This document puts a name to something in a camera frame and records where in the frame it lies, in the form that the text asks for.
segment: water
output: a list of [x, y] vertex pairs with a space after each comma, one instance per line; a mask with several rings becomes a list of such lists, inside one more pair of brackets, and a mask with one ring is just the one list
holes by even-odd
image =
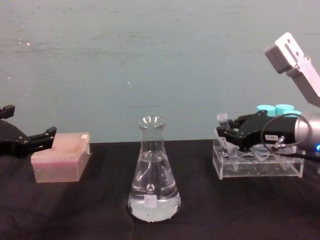
[[160, 150], [141, 153], [128, 200], [131, 213], [147, 222], [163, 221], [179, 210], [180, 203], [167, 154]]

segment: table surface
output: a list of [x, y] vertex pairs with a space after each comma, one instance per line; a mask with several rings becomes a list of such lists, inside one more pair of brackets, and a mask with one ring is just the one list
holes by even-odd
[[1, 240], [319, 240], [320, 175], [219, 180], [213, 141], [166, 141], [181, 196], [171, 219], [127, 209], [139, 142], [93, 143], [79, 182], [36, 183], [29, 158], [1, 157]]

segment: cable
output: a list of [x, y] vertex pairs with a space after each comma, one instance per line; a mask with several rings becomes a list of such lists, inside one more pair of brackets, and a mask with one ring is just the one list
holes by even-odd
[[261, 130], [261, 134], [260, 134], [260, 141], [262, 143], [262, 145], [272, 154], [275, 154], [275, 155], [279, 155], [279, 156], [283, 156], [283, 157], [303, 157], [303, 156], [306, 156], [306, 155], [303, 155], [303, 154], [297, 154], [297, 153], [289, 153], [289, 154], [285, 154], [285, 153], [278, 153], [276, 151], [273, 151], [271, 148], [269, 148], [267, 146], [267, 144], [265, 143], [264, 141], [264, 132], [265, 132], [265, 129], [275, 120], [277, 119], [280, 119], [280, 118], [283, 118], [285, 116], [297, 116], [301, 119], [303, 119], [303, 121], [307, 124], [307, 135], [306, 137], [301, 140], [301, 141], [298, 141], [298, 142], [295, 142], [295, 143], [290, 143], [290, 144], [287, 144], [286, 146], [287, 147], [291, 147], [291, 146], [296, 146], [296, 145], [299, 145], [299, 144], [302, 144], [303, 142], [305, 142], [312, 134], [312, 127], [309, 123], [309, 121], [302, 115], [300, 114], [297, 114], [297, 113], [286, 113], [286, 114], [283, 114], [283, 115], [280, 115], [280, 116], [276, 116], [275, 118], [272, 118], [271, 120], [269, 120], [262, 128]]

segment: white label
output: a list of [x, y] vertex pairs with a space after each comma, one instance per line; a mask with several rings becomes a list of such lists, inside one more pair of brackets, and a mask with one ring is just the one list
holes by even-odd
[[144, 195], [144, 206], [149, 209], [157, 207], [157, 195]]
[[265, 135], [265, 140], [278, 141], [278, 136], [277, 135]]

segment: blue cap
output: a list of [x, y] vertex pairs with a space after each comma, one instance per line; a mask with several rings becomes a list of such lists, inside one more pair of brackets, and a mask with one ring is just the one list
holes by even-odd
[[294, 110], [294, 109], [295, 109], [294, 106], [288, 105], [288, 104], [278, 104], [278, 105], [275, 105], [275, 112], [276, 112], [276, 114], [278, 114], [278, 115], [284, 114], [284, 111], [285, 111], [285, 110]]
[[261, 111], [261, 110], [267, 110], [267, 115], [269, 117], [273, 117], [274, 115], [276, 115], [276, 108], [272, 105], [259, 105], [256, 107], [257, 111]]
[[[299, 114], [299, 115], [301, 115], [301, 112], [297, 111], [297, 110], [284, 110], [283, 114]], [[286, 117], [296, 117], [297, 118], [298, 116], [289, 115], [289, 116], [286, 116]]]

